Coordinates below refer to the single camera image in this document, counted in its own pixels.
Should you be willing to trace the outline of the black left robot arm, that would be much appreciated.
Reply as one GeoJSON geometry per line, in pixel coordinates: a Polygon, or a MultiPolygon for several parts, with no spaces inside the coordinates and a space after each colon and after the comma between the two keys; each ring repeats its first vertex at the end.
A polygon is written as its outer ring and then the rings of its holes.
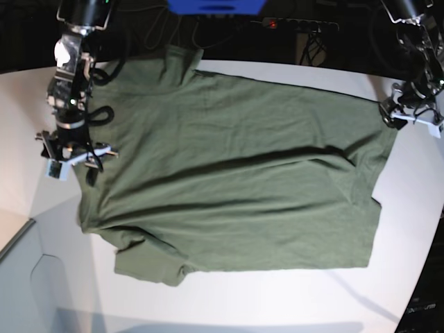
{"type": "Polygon", "coordinates": [[[403,83],[394,83],[391,94],[378,103],[382,121],[402,129],[408,122],[423,124],[429,134],[443,134],[443,115],[437,97],[443,92],[443,25],[433,14],[433,1],[382,1],[399,45],[413,56],[403,83]]]}

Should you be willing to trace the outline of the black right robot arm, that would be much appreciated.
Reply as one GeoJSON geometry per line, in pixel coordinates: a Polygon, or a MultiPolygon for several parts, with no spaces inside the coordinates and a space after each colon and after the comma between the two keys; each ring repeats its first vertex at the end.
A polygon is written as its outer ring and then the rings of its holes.
{"type": "Polygon", "coordinates": [[[108,105],[89,110],[94,87],[111,83],[121,72],[129,54],[129,39],[112,73],[99,69],[98,36],[110,23],[117,1],[61,1],[56,18],[65,31],[55,44],[56,71],[46,91],[46,101],[55,118],[55,130],[43,130],[35,138],[43,145],[41,156],[47,160],[46,176],[66,180],[77,164],[87,167],[86,183],[92,187],[103,172],[103,158],[118,153],[111,145],[94,142],[91,127],[105,126],[114,119],[108,105]]]}

